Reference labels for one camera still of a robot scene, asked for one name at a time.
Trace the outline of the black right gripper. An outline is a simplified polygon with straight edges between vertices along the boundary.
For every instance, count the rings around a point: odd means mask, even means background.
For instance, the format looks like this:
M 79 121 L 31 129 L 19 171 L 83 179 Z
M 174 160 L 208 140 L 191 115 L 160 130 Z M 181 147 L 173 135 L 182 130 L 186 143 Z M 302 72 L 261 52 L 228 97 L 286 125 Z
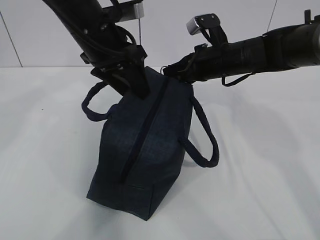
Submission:
M 221 79 L 225 83 L 225 49 L 208 47 L 206 43 L 194 47 L 194 52 L 164 67 L 163 74 L 186 83 Z

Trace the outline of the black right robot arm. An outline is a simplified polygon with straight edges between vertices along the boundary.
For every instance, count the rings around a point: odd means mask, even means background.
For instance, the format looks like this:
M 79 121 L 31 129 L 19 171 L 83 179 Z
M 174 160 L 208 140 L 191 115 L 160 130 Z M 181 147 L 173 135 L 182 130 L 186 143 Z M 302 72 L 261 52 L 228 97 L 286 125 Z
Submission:
M 214 13 L 197 15 L 187 24 L 190 35 L 208 41 L 180 61 L 163 68 L 163 74 L 186 83 L 221 79 L 234 86 L 259 73 L 283 72 L 320 64 L 320 17 L 305 10 L 304 23 L 277 28 L 261 36 L 229 42 Z

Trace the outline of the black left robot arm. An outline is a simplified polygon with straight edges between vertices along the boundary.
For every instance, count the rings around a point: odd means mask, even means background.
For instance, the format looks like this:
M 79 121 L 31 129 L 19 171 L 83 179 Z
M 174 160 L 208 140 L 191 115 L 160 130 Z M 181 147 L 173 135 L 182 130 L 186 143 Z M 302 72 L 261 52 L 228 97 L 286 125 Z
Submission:
M 81 59 L 92 65 L 93 76 L 119 94 L 132 91 L 144 99 L 150 88 L 145 74 L 147 53 L 119 22 L 144 17 L 143 2 L 113 0 L 102 7 L 97 0 L 46 0 L 82 49 Z

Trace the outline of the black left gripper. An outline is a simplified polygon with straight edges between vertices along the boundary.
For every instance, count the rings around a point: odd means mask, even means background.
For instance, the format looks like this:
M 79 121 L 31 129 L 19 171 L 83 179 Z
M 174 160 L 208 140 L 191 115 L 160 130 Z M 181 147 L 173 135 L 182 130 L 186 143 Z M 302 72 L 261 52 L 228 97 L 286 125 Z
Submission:
M 90 74 L 121 96 L 129 89 L 140 99 L 149 95 L 150 87 L 144 66 L 147 53 L 141 45 L 127 44 L 122 48 L 112 49 L 99 44 L 83 44 L 80 48 L 81 59 L 92 66 Z M 116 71 L 120 71 L 120 76 L 128 85 L 111 74 Z

